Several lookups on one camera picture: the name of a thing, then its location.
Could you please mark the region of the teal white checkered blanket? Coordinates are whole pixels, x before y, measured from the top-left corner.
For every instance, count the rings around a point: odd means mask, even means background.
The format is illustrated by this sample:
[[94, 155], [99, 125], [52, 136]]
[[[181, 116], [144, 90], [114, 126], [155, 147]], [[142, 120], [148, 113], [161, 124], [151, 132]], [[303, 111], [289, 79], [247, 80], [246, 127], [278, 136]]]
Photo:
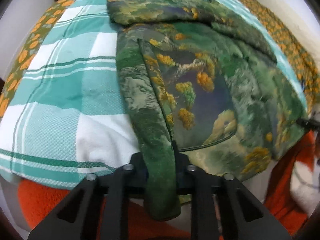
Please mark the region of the teal white checkered blanket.
[[[215, 0], [258, 29], [306, 110], [295, 72], [238, 0]], [[1, 176], [71, 189], [86, 174], [127, 164], [139, 144], [120, 91], [117, 36], [107, 0], [76, 0], [58, 19], [1, 117]]]

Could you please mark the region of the olive orange floral bedsheet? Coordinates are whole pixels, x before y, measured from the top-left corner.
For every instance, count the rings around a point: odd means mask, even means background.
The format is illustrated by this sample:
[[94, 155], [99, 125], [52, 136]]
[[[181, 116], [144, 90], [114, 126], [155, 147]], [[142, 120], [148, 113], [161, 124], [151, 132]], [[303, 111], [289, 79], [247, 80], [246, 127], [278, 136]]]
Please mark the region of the olive orange floral bedsheet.
[[76, 0], [58, 0], [53, 3], [39, 18], [33, 29], [29, 32], [25, 43], [20, 46], [20, 52], [10, 67], [10, 73], [5, 81], [1, 81], [1, 117], [3, 117], [9, 103], [22, 80], [24, 72], [36, 56], [44, 38], [60, 19], [62, 13]]

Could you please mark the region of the green landscape print garment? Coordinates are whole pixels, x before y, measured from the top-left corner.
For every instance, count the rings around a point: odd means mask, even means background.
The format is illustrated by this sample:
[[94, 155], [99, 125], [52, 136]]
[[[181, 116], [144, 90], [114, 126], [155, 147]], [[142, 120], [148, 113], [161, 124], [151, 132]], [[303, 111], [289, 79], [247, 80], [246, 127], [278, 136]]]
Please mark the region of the green landscape print garment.
[[107, 0], [120, 91], [148, 169], [145, 207], [180, 213], [176, 153], [246, 180], [303, 136], [306, 110], [254, 26], [215, 0]]

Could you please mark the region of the orange white fleece blanket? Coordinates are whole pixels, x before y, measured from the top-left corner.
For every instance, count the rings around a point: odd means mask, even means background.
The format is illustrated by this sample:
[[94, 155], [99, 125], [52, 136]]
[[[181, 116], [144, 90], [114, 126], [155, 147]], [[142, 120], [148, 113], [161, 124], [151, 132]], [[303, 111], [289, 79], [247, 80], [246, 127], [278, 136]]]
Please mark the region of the orange white fleece blanket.
[[29, 239], [290, 239], [289, 232], [232, 174], [214, 176], [175, 153], [175, 196], [191, 195], [190, 233], [152, 219], [130, 199], [145, 199], [149, 174], [140, 153], [114, 173], [88, 174]]

